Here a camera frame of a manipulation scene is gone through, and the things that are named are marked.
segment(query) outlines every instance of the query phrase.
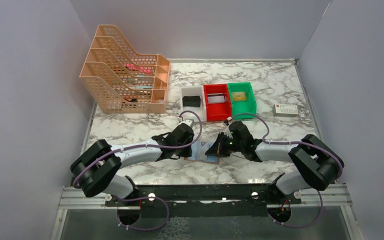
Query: white wall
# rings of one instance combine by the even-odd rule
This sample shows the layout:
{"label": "white wall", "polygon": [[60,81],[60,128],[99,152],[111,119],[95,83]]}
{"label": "white wall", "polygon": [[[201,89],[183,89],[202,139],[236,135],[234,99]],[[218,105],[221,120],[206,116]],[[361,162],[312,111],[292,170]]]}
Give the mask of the white wall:
{"label": "white wall", "polygon": [[298,67],[363,237],[384,239],[384,0],[334,0]]}
{"label": "white wall", "polygon": [[92,99],[69,0],[0,0],[0,240],[49,239]]}
{"label": "white wall", "polygon": [[117,25],[167,58],[299,58],[331,0],[71,0],[92,38]]}

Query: screw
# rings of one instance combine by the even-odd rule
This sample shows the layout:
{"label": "screw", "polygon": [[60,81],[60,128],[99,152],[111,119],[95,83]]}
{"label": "screw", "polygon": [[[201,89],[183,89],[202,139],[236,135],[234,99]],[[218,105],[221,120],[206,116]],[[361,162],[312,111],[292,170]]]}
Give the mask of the screw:
{"label": "screw", "polygon": [[296,191],[293,193],[293,196],[296,198],[296,199],[300,199],[301,198],[301,193],[299,191]]}
{"label": "screw", "polygon": [[105,201],[109,202],[113,199],[113,196],[111,194],[105,194]]}
{"label": "screw", "polygon": [[153,192],[151,192],[151,193],[148,195],[148,199],[149,199],[150,201],[154,201],[155,198],[153,198],[153,197],[155,197],[155,194],[154,194]]}
{"label": "screw", "polygon": [[252,193],[251,193],[251,197],[252,197],[253,199],[258,199],[258,192],[256,192],[256,191],[252,192]]}

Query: green bin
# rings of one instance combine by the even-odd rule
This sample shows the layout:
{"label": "green bin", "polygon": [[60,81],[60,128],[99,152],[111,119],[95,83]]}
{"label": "green bin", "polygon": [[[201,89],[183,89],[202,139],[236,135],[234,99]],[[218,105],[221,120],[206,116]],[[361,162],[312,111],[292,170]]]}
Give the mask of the green bin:
{"label": "green bin", "polygon": [[[229,89],[230,102],[232,106],[232,116],[236,114],[257,113],[257,102],[254,97],[253,87],[250,82],[237,82],[237,83],[228,83],[227,88]],[[245,101],[234,101],[232,93],[236,92],[245,92],[246,100]],[[237,116],[234,119],[251,119],[254,116],[251,115],[241,115]]]}

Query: small white box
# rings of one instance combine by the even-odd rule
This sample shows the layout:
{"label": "small white box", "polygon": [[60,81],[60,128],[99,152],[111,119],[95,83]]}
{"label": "small white box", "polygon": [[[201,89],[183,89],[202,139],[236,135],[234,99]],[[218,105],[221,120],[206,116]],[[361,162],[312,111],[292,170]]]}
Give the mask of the small white box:
{"label": "small white box", "polygon": [[[195,112],[202,122],[207,121],[207,105],[204,100],[204,86],[198,85],[198,86],[180,86],[179,87],[179,95],[180,95],[180,112],[183,112],[185,110],[189,110],[192,112]],[[183,106],[183,97],[185,96],[199,96],[201,98],[201,106]],[[198,118],[193,115],[192,113],[185,113],[183,114],[183,119],[193,119],[196,123],[198,122]]]}
{"label": "small white box", "polygon": [[298,116],[298,106],[276,103],[273,112],[276,117],[295,117]]}

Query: purple cable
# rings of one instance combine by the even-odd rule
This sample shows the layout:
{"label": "purple cable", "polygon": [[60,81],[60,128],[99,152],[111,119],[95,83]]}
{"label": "purple cable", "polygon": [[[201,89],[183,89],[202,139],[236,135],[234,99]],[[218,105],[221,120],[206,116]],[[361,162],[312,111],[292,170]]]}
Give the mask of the purple cable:
{"label": "purple cable", "polygon": [[322,213],[323,213],[323,200],[322,200],[322,194],[317,191],[318,193],[318,197],[320,198],[320,211],[318,212],[318,215],[317,217],[310,223],[307,223],[307,224],[304,224],[304,225],[293,225],[293,224],[287,224],[287,223],[283,223],[282,222],[279,222],[277,220],[275,220],[272,215],[268,215],[272,220],[273,222],[279,224],[279,225],[282,225],[283,227],[288,227],[288,228],[292,228],[292,229],[303,229],[303,228],[306,228],[306,227],[309,227],[315,223],[317,223],[320,219],[320,217],[322,216]]}
{"label": "purple cable", "polygon": [[[181,149],[181,148],[189,147],[190,145],[194,144],[201,137],[201,133],[203,132],[203,122],[201,121],[200,116],[198,116],[195,112],[190,111],[190,110],[182,111],[180,113],[179,117],[181,117],[184,113],[191,113],[191,114],[195,115],[195,117],[199,121],[199,133],[198,133],[198,136],[192,142],[185,144],[185,145],[182,145],[182,146],[163,146],[163,145],[155,145],[155,144],[148,144],[148,145],[138,144],[138,145],[133,145],[133,146],[127,146],[123,150],[130,150],[130,149],[143,148],[143,147],[160,148],[160,149]],[[80,188],[79,180],[87,171],[89,171],[89,169],[91,169],[93,166],[95,166],[100,161],[104,160],[106,157],[108,157],[112,154],[118,153],[120,151],[121,151],[120,148],[115,149],[115,150],[109,151],[109,152],[105,153],[104,155],[98,157],[95,161],[93,161],[85,169],[83,169],[83,171],[81,171],[79,175],[77,175],[77,177],[73,181],[72,186],[76,189],[79,189]]]}
{"label": "purple cable", "polygon": [[[253,113],[239,113],[239,114],[236,114],[234,116],[232,116],[232,119],[234,117],[237,117],[237,116],[241,116],[241,115],[251,115],[251,116],[254,116],[256,117],[258,120],[260,120],[264,125],[265,125],[265,128],[267,129],[267,133],[262,136],[262,141],[263,143],[265,144],[273,144],[273,145],[291,145],[291,144],[302,144],[302,145],[306,145],[306,146],[309,146],[311,148],[314,148],[314,149],[317,149],[319,151],[322,151],[323,153],[327,154],[329,157],[331,157],[333,160],[335,160],[338,168],[339,168],[339,171],[338,171],[338,175],[336,176],[336,179],[338,179],[341,175],[342,175],[342,172],[344,170],[344,168],[342,167],[342,164],[341,162],[339,161],[339,159],[334,156],[332,153],[330,153],[329,151],[319,147],[319,146],[316,146],[316,145],[313,145],[313,144],[310,144],[310,143],[306,143],[306,142],[303,142],[303,141],[291,141],[291,142],[280,142],[280,141],[275,141],[275,142],[272,142],[272,141],[267,141],[266,140],[266,137],[269,135],[270,133],[270,129],[269,129],[269,126],[267,125],[267,123],[258,115],[256,114],[253,114]],[[304,225],[291,225],[291,224],[287,224],[287,223],[281,223],[279,221],[276,221],[270,214],[268,215],[272,220],[273,222],[279,224],[279,225],[282,225],[284,227],[288,227],[288,228],[293,228],[293,229],[302,229],[302,228],[306,228],[306,227],[309,227],[315,223],[317,223],[320,219],[320,217],[322,216],[322,213],[323,213],[323,199],[322,199],[322,195],[320,194],[319,191],[317,191],[318,193],[318,197],[320,198],[320,211],[318,212],[318,215],[317,217],[310,223],[307,223],[307,224],[304,224]]]}
{"label": "purple cable", "polygon": [[167,205],[167,202],[164,201],[160,197],[157,197],[157,196],[153,196],[153,197],[143,196],[143,197],[138,197],[138,198],[133,198],[133,199],[122,199],[122,198],[119,198],[119,197],[116,196],[115,198],[118,201],[120,201],[120,202],[134,202],[134,201],[139,201],[139,200],[143,200],[143,199],[157,199],[157,200],[161,201],[165,205],[165,209],[167,210],[167,216],[165,217],[164,221],[160,225],[155,226],[155,227],[151,227],[151,228],[141,228],[141,227],[135,227],[135,226],[130,226],[130,225],[124,225],[122,223],[122,221],[120,220],[119,213],[117,212],[117,220],[118,220],[118,223],[119,223],[118,226],[123,226],[123,227],[125,227],[127,229],[133,229],[133,230],[139,230],[139,231],[154,231],[154,230],[162,228],[169,221],[169,218],[170,218],[169,205]]}

